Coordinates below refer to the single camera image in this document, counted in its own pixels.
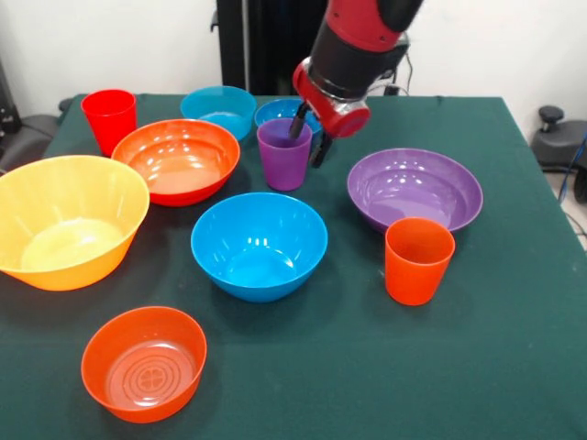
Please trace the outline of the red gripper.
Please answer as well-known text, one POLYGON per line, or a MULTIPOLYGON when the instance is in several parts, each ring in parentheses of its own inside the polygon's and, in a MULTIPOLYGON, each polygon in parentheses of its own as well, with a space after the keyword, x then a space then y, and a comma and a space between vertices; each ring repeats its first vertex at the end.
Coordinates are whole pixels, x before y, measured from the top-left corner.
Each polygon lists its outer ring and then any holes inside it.
POLYGON ((359 99, 339 98, 323 90, 310 76, 311 59, 302 60, 293 72, 293 88, 298 92, 300 103, 291 123, 289 138, 299 138, 308 112, 315 115, 324 133, 322 140, 310 155, 309 163, 320 168, 329 152, 333 138, 348 138, 361 130, 371 116, 366 97, 359 99))

